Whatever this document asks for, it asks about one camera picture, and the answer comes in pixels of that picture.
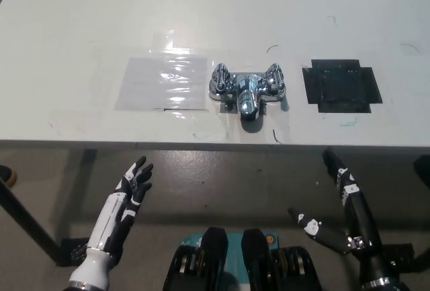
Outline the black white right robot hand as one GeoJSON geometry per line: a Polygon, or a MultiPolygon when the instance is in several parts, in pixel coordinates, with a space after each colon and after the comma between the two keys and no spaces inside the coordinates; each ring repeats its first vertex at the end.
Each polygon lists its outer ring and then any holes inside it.
{"type": "Polygon", "coordinates": [[[312,240],[337,253],[351,253],[358,260],[362,290],[389,290],[399,277],[384,255],[376,221],[364,193],[332,149],[325,149],[322,157],[339,191],[349,232],[332,228],[296,208],[288,209],[290,216],[312,240]]]}

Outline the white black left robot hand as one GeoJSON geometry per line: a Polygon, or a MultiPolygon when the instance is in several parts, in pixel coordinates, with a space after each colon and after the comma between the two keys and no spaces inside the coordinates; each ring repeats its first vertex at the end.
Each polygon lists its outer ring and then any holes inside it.
{"type": "Polygon", "coordinates": [[[107,197],[95,223],[87,246],[120,258],[134,218],[144,196],[151,189],[149,179],[153,164],[142,156],[123,174],[114,191],[107,197]]]}

